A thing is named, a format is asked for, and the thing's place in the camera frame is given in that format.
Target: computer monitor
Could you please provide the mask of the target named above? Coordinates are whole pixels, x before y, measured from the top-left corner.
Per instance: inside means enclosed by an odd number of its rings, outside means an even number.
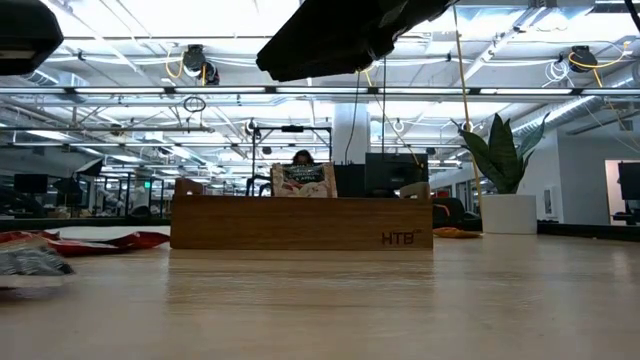
[[[396,191],[406,185],[429,181],[428,155],[367,153],[365,158],[366,192]]]
[[[338,197],[366,197],[366,192],[364,189],[364,165],[334,165],[333,172],[336,176],[336,188],[338,189]]]
[[[15,174],[13,189],[23,194],[46,194],[49,176],[46,174]]]
[[[640,163],[621,162],[618,164],[618,173],[622,199],[640,200]]]

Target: white pillar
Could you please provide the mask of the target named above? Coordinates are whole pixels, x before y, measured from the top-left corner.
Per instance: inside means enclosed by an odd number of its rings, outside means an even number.
[[[366,103],[336,104],[333,117],[333,161],[336,164],[364,164],[370,146],[369,112]]]

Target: hanging cable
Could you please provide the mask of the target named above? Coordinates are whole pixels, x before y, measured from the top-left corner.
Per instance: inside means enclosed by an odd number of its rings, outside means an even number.
[[[598,86],[600,86],[602,88],[603,87],[602,80],[600,79],[600,75],[598,75],[598,71],[596,69],[593,69],[593,76],[596,78],[596,82],[598,83]],[[631,142],[634,143],[638,148],[640,148],[640,144],[638,144],[636,139],[633,138],[633,135],[631,134],[631,131],[629,131],[626,126],[624,126],[624,122],[622,122],[622,118],[620,118],[620,114],[618,114],[618,110],[616,110],[616,108],[613,107],[613,105],[611,104],[611,102],[608,99],[605,98],[604,101],[607,103],[607,105],[609,105],[609,108],[611,108],[611,110],[613,110],[613,112],[616,114],[616,118],[618,119],[618,124],[620,124],[620,128],[627,134],[627,136],[629,137]]]
[[[364,72],[364,74],[367,77],[367,82],[369,83],[369,87],[374,87],[376,84],[371,81],[371,77],[369,76],[369,71]],[[383,97],[384,97],[382,100],[383,102],[386,102],[386,96],[384,96],[385,93],[383,93]],[[376,102],[378,103],[378,107],[380,108],[380,111],[382,111],[382,135],[383,135],[382,151],[384,151],[384,134],[385,134],[384,126],[386,122],[386,123],[389,123],[389,125],[391,125],[391,129],[393,130],[393,132],[396,133],[396,137],[398,138],[398,140],[400,140],[400,142],[402,142],[402,145],[407,149],[409,149],[409,152],[411,153],[411,156],[413,156],[413,161],[416,162],[416,165],[419,166],[420,168],[424,168],[424,164],[420,163],[420,160],[418,160],[418,157],[413,152],[413,149],[409,145],[407,145],[407,142],[404,141],[404,139],[402,138],[402,135],[393,127],[393,124],[387,117],[386,106],[382,106],[382,104],[380,103],[380,99],[378,99],[377,94],[374,94],[373,96],[375,97]]]
[[[180,76],[182,76],[182,68],[184,66],[184,51],[182,52],[182,54],[180,55],[180,70],[178,71],[178,75],[174,74],[171,72],[171,69],[169,69],[169,59],[171,58],[171,49],[169,49],[169,51],[167,51],[167,59],[164,63],[164,67],[167,70],[167,74],[169,76],[171,76],[174,79],[179,78]]]
[[[349,154],[349,147],[351,147],[351,140],[353,140],[353,133],[356,130],[356,117],[358,115],[358,94],[360,93],[360,72],[358,71],[358,77],[356,79],[356,101],[353,105],[353,122],[351,123],[351,135],[349,135],[349,142],[347,142],[347,148],[344,150],[344,164],[349,165],[347,162],[347,155]]]
[[[460,45],[460,30],[458,29],[458,11],[456,6],[453,5],[453,22],[456,26],[456,47],[458,48],[458,70],[460,71],[460,82],[462,85],[462,101],[464,103],[464,116],[465,116],[465,130],[471,129],[471,118],[469,117],[469,103],[467,101],[467,83],[464,79],[464,69],[462,66],[462,46]],[[471,154],[471,161],[473,162],[473,175],[476,179],[476,189],[478,190],[478,206],[480,207],[480,213],[482,213],[482,185],[480,184],[480,176],[478,175],[478,164],[476,159]]]
[[[638,12],[636,11],[635,5],[633,5],[633,0],[624,0],[624,4],[627,6],[629,10],[629,14],[631,15],[631,19],[633,23],[636,24],[636,28],[640,31],[640,17],[638,17]]]
[[[622,141],[622,139],[620,139],[614,133],[609,131],[609,129],[605,128],[605,125],[603,123],[601,123],[600,120],[598,120],[598,118],[595,115],[593,115],[591,110],[589,110],[588,106],[586,106],[586,105],[582,105],[582,106],[584,106],[585,110],[587,110],[587,112],[589,113],[589,115],[591,115],[593,120],[595,120],[595,122],[597,122],[598,125],[600,125],[601,128],[604,128],[614,139],[616,139],[617,142],[619,142],[620,144],[624,145],[625,147],[631,149],[633,152],[640,154],[640,150],[638,150],[638,149],[634,148],[633,146],[630,146],[629,144],[625,143],[624,141]]]

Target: black object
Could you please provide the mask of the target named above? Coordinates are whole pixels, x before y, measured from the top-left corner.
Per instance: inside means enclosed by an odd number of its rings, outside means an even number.
[[[588,46],[573,46],[571,47],[571,51],[573,52],[573,55],[571,56],[572,60],[589,66],[598,65],[598,59],[596,59],[596,56],[593,55],[591,51],[589,51]],[[571,61],[569,61],[569,68],[571,69],[571,71],[577,73],[586,73],[592,70],[591,68],[582,67]]]
[[[23,194],[46,194],[49,176],[46,174],[15,174],[13,189]]]
[[[84,192],[74,178],[60,179],[53,183],[53,187],[58,190],[56,206],[75,207],[82,204]]]
[[[633,23],[636,24],[636,28],[640,31],[640,17],[638,17],[638,12],[636,11],[636,7],[633,4],[632,0],[624,0],[624,4],[629,10],[629,14],[631,14],[631,19]]]
[[[416,164],[411,154],[367,153],[365,162],[365,189],[370,194],[375,191],[395,191],[406,185],[429,181],[428,155],[415,154]]]
[[[0,186],[0,214],[10,214],[12,212],[29,213],[35,218],[46,216],[44,207],[36,200],[9,187]]]
[[[218,68],[207,61],[203,45],[189,45],[182,57],[182,63],[187,69],[200,72],[196,79],[202,80],[204,76],[206,85],[220,85]]]
[[[618,173],[622,199],[640,200],[640,163],[621,162],[618,164]]]
[[[336,188],[339,198],[363,198],[364,190],[364,165],[333,165],[336,176]]]
[[[277,81],[354,73],[394,49],[398,37],[457,0],[306,0],[258,53]]]
[[[88,163],[82,165],[81,168],[75,171],[76,174],[85,175],[85,176],[99,176],[102,171],[102,162],[103,159],[96,159],[93,161],[89,161]]]
[[[0,0],[0,75],[33,72],[63,39],[55,15],[39,0]]]

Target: wall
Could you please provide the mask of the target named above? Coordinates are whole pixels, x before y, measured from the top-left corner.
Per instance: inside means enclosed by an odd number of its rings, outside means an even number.
[[[624,133],[615,134],[631,143]],[[609,225],[605,160],[640,160],[640,153],[612,136],[559,136],[558,149],[564,222]]]
[[[545,214],[545,189],[553,189],[551,200],[552,206],[555,207],[554,216]],[[545,133],[531,155],[527,171],[520,182],[518,194],[536,196],[538,219],[564,222],[561,190],[558,132],[554,129]]]

